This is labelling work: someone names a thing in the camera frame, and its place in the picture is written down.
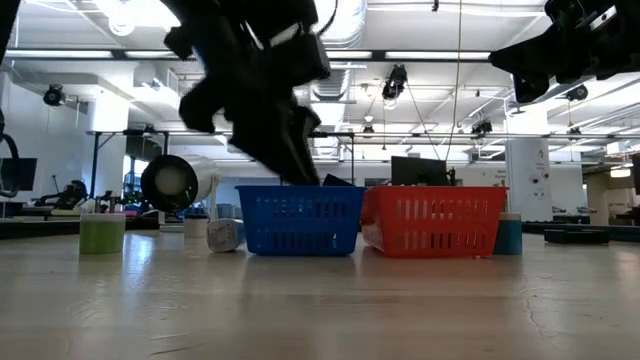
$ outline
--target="ventilation duct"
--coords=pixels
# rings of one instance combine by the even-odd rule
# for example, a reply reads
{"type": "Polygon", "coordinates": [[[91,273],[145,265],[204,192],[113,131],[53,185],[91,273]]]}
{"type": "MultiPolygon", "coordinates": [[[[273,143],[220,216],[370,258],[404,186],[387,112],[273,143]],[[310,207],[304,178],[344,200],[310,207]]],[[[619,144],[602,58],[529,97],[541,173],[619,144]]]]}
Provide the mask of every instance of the ventilation duct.
{"type": "MultiPolygon", "coordinates": [[[[315,30],[318,31],[331,17],[335,6],[333,0],[316,0],[318,9],[318,24],[315,30]]],[[[333,25],[329,27],[322,36],[322,42],[326,47],[334,49],[352,49],[360,46],[362,41],[367,2],[366,0],[341,0],[338,2],[338,10],[333,25]]],[[[340,65],[350,65],[350,63],[340,63],[340,65]]],[[[332,126],[334,130],[342,123],[346,111],[344,102],[349,97],[350,84],[353,70],[331,70],[328,79],[318,80],[311,85],[312,97],[327,103],[313,104],[312,109],[318,113],[323,126],[332,126]]],[[[338,155],[338,149],[332,152],[316,149],[315,155],[330,156],[338,155]]]]}

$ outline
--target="blue plastic basket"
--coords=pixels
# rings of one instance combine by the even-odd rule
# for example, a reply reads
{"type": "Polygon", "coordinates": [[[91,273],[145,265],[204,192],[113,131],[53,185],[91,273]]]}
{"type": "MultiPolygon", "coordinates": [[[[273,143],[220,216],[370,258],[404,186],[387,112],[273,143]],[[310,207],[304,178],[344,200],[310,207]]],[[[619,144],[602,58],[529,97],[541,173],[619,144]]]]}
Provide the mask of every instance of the blue plastic basket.
{"type": "Polygon", "coordinates": [[[348,255],[355,248],[364,188],[237,186],[249,251],[348,255]]]}

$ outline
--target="table surface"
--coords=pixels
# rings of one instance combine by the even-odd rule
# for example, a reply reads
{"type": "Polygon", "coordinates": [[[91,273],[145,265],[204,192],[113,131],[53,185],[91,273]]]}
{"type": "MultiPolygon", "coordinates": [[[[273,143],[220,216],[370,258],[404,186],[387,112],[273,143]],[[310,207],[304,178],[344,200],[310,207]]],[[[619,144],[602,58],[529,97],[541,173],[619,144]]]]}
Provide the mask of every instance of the table surface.
{"type": "Polygon", "coordinates": [[[210,254],[203,239],[128,234],[0,242],[4,359],[637,359],[640,246],[522,257],[210,254]]]}

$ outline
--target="monitor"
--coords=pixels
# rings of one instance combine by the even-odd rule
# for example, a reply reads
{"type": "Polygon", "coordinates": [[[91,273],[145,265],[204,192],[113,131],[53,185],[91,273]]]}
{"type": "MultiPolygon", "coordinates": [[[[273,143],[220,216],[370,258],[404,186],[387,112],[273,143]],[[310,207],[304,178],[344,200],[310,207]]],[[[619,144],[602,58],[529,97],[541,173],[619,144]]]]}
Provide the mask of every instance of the monitor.
{"type": "Polygon", "coordinates": [[[391,157],[392,185],[449,186],[447,163],[442,160],[391,157]]]}
{"type": "Polygon", "coordinates": [[[16,160],[12,158],[0,159],[0,185],[4,190],[10,190],[14,181],[17,181],[18,191],[33,191],[33,183],[36,178],[36,164],[38,159],[18,160],[20,174],[16,177],[16,160]]]}

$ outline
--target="security camera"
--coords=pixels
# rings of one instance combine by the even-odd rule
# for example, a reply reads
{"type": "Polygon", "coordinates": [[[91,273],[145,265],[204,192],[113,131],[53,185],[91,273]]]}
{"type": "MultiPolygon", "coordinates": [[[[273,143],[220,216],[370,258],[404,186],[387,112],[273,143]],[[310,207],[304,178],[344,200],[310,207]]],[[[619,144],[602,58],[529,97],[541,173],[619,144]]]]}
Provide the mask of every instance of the security camera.
{"type": "Polygon", "coordinates": [[[49,106],[58,107],[64,105],[67,95],[62,92],[62,85],[49,85],[49,90],[44,93],[42,100],[49,106]]]}
{"type": "Polygon", "coordinates": [[[589,89],[586,86],[580,85],[575,89],[567,92],[566,98],[569,101],[582,101],[589,96],[589,89]]]}
{"type": "Polygon", "coordinates": [[[407,82],[407,70],[402,64],[393,65],[393,70],[385,82],[382,89],[382,97],[385,100],[397,99],[404,91],[407,82]]]}

